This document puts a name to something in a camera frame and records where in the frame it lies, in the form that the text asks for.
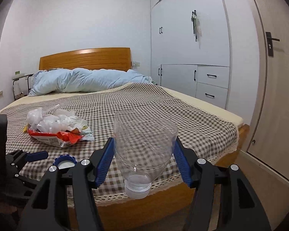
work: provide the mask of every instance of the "silver bolt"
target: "silver bolt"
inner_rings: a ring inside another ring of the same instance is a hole
[[[57,169],[56,166],[51,166],[51,167],[49,168],[49,171],[50,171],[50,172],[54,172],[54,171],[56,171],[56,169]]]
[[[90,163],[90,161],[88,159],[81,161],[81,165],[84,165],[84,166],[88,165],[89,163]]]
[[[234,170],[234,171],[239,170],[239,167],[238,167],[237,165],[235,165],[235,164],[232,164],[232,165],[230,166],[230,168],[231,168],[232,170]]]
[[[206,160],[205,160],[204,158],[199,158],[199,159],[197,160],[197,162],[198,162],[199,164],[205,164],[205,163],[206,163]]]

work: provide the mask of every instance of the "bed frame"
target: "bed frame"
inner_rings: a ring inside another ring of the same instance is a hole
[[[54,68],[117,69],[131,68],[129,48],[100,48],[69,51],[42,57],[40,70]],[[216,165],[228,167],[233,164],[246,139],[249,126],[239,129],[239,146],[236,152],[222,157]],[[97,206],[103,226],[107,231],[128,230],[158,221],[186,206],[193,199],[194,190],[184,183],[156,192],[140,200],[128,200],[107,206]],[[77,230],[75,210],[69,208],[71,228]]]

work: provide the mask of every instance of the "electrical outlet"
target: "electrical outlet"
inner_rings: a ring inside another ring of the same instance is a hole
[[[140,62],[132,61],[132,66],[139,67],[140,66]]]

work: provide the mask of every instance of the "wooden headboard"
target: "wooden headboard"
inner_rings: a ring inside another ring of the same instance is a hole
[[[131,68],[130,48],[82,49],[41,57],[39,70],[55,68],[116,69]]]

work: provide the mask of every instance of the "checkered blanket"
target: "checkered blanket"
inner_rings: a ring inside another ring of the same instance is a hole
[[[75,110],[76,114],[86,119],[95,137],[94,142],[79,142],[66,149],[49,146],[23,133],[28,111],[43,107],[51,112],[54,106],[66,110]],[[178,136],[185,147],[193,149],[198,157],[212,160],[237,145],[237,127],[168,94],[163,88],[151,84],[132,83],[114,91],[65,97],[61,99],[22,104],[10,107],[2,114],[8,116],[6,153],[23,149],[31,153],[46,150],[47,160],[28,163],[21,174],[40,180],[45,171],[59,155],[70,154],[77,161],[89,158],[94,150],[103,148],[107,139],[113,136],[114,115],[118,110],[132,109],[168,120],[178,127]],[[166,169],[153,182],[158,183],[179,173],[172,156]],[[124,179],[114,158],[106,180],[94,196],[111,195],[124,192]]]

